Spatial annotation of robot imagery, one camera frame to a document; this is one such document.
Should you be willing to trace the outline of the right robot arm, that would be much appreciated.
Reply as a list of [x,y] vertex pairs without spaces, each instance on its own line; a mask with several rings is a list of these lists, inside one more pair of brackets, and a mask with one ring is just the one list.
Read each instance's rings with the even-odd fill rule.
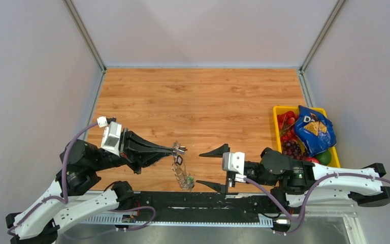
[[351,200],[361,207],[390,203],[390,180],[384,178],[382,163],[362,169],[337,168],[293,159],[268,147],[261,153],[260,162],[252,162],[243,152],[231,152],[228,144],[199,156],[220,158],[226,172],[224,185],[208,181],[204,185],[221,194],[228,193],[237,182],[254,185],[270,196],[270,207],[276,212],[339,200]]

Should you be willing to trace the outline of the large metal key ring plate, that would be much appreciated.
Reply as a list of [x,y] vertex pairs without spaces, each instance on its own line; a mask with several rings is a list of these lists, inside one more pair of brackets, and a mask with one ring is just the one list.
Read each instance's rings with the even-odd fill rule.
[[[173,143],[173,157],[174,157],[174,163],[172,164],[172,170],[174,172],[174,176],[176,177],[176,180],[182,190],[192,191],[193,187],[188,187],[186,183],[186,178],[190,176],[190,174],[186,170],[185,161],[184,161],[184,155],[187,152],[187,148],[185,146],[182,146],[180,143],[175,141]],[[181,166],[178,166],[175,164],[175,158],[180,155],[183,158],[183,164]]]

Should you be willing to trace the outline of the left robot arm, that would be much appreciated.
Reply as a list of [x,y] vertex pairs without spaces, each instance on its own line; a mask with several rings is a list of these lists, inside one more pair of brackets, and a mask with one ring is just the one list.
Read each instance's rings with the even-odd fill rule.
[[11,243],[54,243],[74,225],[105,211],[139,211],[127,181],[112,183],[99,196],[70,206],[101,178],[98,172],[128,166],[139,174],[163,158],[177,156],[180,145],[161,146],[111,123],[105,127],[100,146],[75,136],[61,153],[62,168],[46,192],[27,210],[6,216]]

